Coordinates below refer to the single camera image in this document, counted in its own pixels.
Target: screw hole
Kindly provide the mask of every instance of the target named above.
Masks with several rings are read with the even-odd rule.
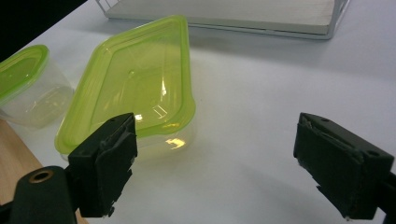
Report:
[[[369,155],[371,156],[379,156],[378,152],[374,152],[374,151],[367,151],[369,153]]]
[[[38,184],[50,179],[52,176],[53,172],[51,170],[43,170],[30,176],[29,182],[32,184]]]

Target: white table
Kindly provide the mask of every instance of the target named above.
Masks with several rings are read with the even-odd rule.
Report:
[[[330,41],[190,28],[194,142],[136,162],[113,217],[89,221],[347,223],[293,158],[296,124],[300,112],[320,115],[396,155],[395,15],[394,1],[351,1]],[[47,45],[76,87],[93,49],[137,25],[109,21],[90,0],[30,45]],[[60,122],[13,128],[43,165],[65,167]]]

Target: clear plastic container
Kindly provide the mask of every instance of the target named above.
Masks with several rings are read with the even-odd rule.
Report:
[[[0,119],[42,128],[66,111],[72,97],[46,46],[23,49],[0,63]]]
[[[131,112],[138,159],[187,146],[195,113],[188,35],[186,19],[171,16],[99,45],[56,135],[57,150],[69,154],[108,119]]]

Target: wooden surface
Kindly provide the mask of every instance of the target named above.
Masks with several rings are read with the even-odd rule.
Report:
[[[42,167],[7,122],[0,119],[0,204],[12,201],[18,180]],[[77,212],[78,223],[88,223]]]

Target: container lid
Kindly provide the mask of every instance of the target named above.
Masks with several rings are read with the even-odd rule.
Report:
[[[69,154],[105,121],[133,112],[138,137],[176,133],[195,112],[188,26],[171,16],[114,35],[93,52],[55,137]]]
[[[50,51],[44,45],[23,49],[0,63],[0,106],[32,86],[46,67]]]

